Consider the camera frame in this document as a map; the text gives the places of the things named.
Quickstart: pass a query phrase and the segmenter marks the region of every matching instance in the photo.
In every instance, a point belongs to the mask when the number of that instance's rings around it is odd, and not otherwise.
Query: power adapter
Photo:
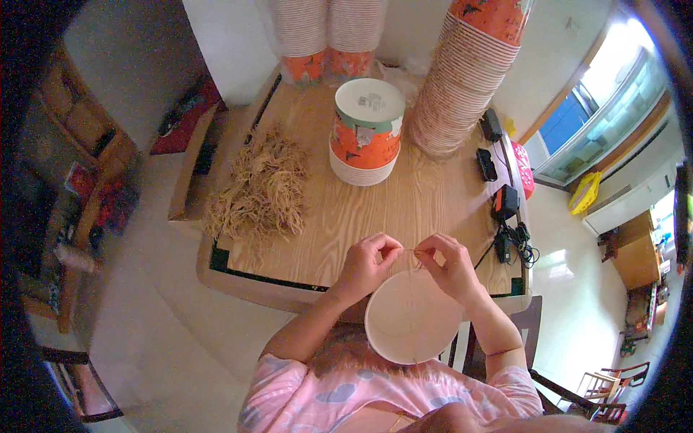
[[[498,257],[498,262],[510,263],[510,245],[512,245],[510,236],[505,231],[499,231],[493,242],[495,243],[495,254]]]

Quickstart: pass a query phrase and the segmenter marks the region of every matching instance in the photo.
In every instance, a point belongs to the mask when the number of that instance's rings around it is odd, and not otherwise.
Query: wall
[[[549,150],[546,148],[544,139],[539,131],[535,132],[523,147],[527,151],[529,166],[532,168],[538,168],[541,164],[544,164],[544,161],[549,159]]]
[[[565,86],[606,24],[609,0],[535,0],[522,48],[493,97],[519,139]],[[572,18],[573,28],[566,29]]]
[[[183,0],[183,4],[224,102],[250,104],[277,65],[254,2]]]
[[[390,1],[378,58],[428,64],[449,5],[450,0]]]
[[[140,150],[148,150],[164,114],[204,71],[178,1],[91,0],[64,43],[82,79]]]

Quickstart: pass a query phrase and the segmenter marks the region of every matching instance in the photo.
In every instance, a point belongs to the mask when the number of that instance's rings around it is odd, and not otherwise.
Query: paper bowl
[[[410,269],[387,279],[373,293],[366,307],[366,335],[386,360],[419,364],[445,350],[463,313],[426,269]]]

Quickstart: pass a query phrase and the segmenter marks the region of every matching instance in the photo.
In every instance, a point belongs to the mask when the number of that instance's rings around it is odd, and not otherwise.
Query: stack of paper bowls
[[[456,16],[458,3],[453,2],[445,17],[430,71],[407,123],[411,140],[438,159],[453,156],[469,138],[520,50],[519,44],[466,22],[473,19],[463,21],[462,13]]]
[[[283,75],[291,82],[321,78],[327,51],[325,1],[272,0],[270,7]]]
[[[332,72],[357,77],[368,72],[385,23],[386,0],[332,0],[328,42]]]
[[[371,186],[387,179],[399,156],[405,105],[395,86],[372,78],[337,90],[328,147],[330,167],[341,180]]]

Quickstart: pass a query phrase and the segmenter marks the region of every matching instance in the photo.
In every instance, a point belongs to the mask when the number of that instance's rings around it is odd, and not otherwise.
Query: yellow plastic bag
[[[585,211],[596,199],[599,191],[599,182],[602,180],[602,172],[587,173],[580,179],[580,185],[573,194],[568,208],[570,213],[576,215]]]

